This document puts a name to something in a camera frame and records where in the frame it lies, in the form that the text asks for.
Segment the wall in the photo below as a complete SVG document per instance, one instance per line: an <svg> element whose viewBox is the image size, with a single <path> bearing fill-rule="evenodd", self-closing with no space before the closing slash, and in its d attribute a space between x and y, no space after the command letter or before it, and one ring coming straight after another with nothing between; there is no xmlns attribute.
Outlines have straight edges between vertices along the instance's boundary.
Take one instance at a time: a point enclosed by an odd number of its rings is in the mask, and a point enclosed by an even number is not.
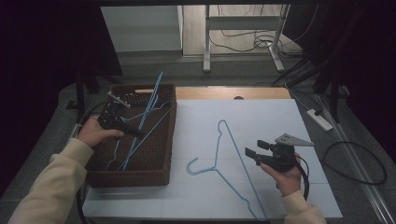
<svg viewBox="0 0 396 224"><path fill-rule="evenodd" d="M181 7L101 7L116 52L181 49Z"/></svg>

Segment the white table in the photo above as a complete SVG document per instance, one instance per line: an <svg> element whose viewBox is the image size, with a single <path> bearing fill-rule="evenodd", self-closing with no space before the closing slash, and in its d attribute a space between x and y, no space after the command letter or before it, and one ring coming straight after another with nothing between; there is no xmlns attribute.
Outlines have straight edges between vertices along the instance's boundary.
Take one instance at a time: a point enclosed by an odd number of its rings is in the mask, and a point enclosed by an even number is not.
<svg viewBox="0 0 396 224"><path fill-rule="evenodd" d="M86 217L122 217L134 219L243 220L253 219L242 201L216 173L189 175L214 164L218 122L225 119L231 129L254 186L261 196L267 218L285 216L280 192L274 179L244 156L245 147L270 154L256 144L261 139L274 143L283 133L310 141L294 100L177 100L177 120L173 142L171 179L168 186L90 189L83 210ZM220 125L217 168L249 198L258 217L263 214L248 183L242 163L224 124ZM313 147L296 147L308 162L310 191L308 201L316 204L326 218L342 217L332 190Z"/></svg>

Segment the forearm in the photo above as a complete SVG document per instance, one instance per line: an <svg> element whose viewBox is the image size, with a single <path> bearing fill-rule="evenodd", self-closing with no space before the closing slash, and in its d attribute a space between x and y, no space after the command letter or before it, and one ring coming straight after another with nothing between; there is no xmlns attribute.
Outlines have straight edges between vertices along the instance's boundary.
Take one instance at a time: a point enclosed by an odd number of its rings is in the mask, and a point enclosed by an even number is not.
<svg viewBox="0 0 396 224"><path fill-rule="evenodd" d="M292 193L289 196L282 198L287 215L285 217L286 224L297 223L326 223L320 210L313 205L309 205L300 190Z"/></svg>
<svg viewBox="0 0 396 224"><path fill-rule="evenodd" d="M64 223L85 179L84 166L92 153L84 143L70 139L60 154L51 156L49 165L37 177L8 223Z"/></svg>

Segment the white power strip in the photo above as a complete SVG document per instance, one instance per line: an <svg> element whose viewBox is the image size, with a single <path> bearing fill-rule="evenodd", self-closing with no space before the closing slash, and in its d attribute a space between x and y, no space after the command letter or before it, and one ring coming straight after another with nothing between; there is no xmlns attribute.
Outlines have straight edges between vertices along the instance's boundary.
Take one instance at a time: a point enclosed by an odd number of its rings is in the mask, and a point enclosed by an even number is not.
<svg viewBox="0 0 396 224"><path fill-rule="evenodd" d="M329 131L332 129L332 125L327 122L326 119L324 119L321 115L315 115L315 110L310 109L306 111L306 114L317 124L322 128L325 132Z"/></svg>

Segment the brown wicker basket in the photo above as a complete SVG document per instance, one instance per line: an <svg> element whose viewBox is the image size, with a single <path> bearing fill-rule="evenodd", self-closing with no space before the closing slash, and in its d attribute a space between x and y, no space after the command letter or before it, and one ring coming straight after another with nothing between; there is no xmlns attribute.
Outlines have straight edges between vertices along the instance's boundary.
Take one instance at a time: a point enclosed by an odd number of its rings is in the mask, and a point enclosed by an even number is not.
<svg viewBox="0 0 396 224"><path fill-rule="evenodd" d="M131 118L142 114L148 104L154 86L134 86L130 84L113 85L111 92L113 95L129 105L123 114L125 118ZM177 100L176 90L173 84L159 85L157 94L158 103L155 107L161 109L152 111L147 117L142 130L148 136L141 144L134 155L129 159L125 171L119 169L127 157L134 137L125 134L117 149L116 159L114 152L117 145L116 139L108 139L95 149L95 153L87 164L87 183L93 188L116 188L116 187L136 187L136 186L164 186L169 184L172 139L175 129ZM138 127L142 117L132 119L127 123Z"/></svg>

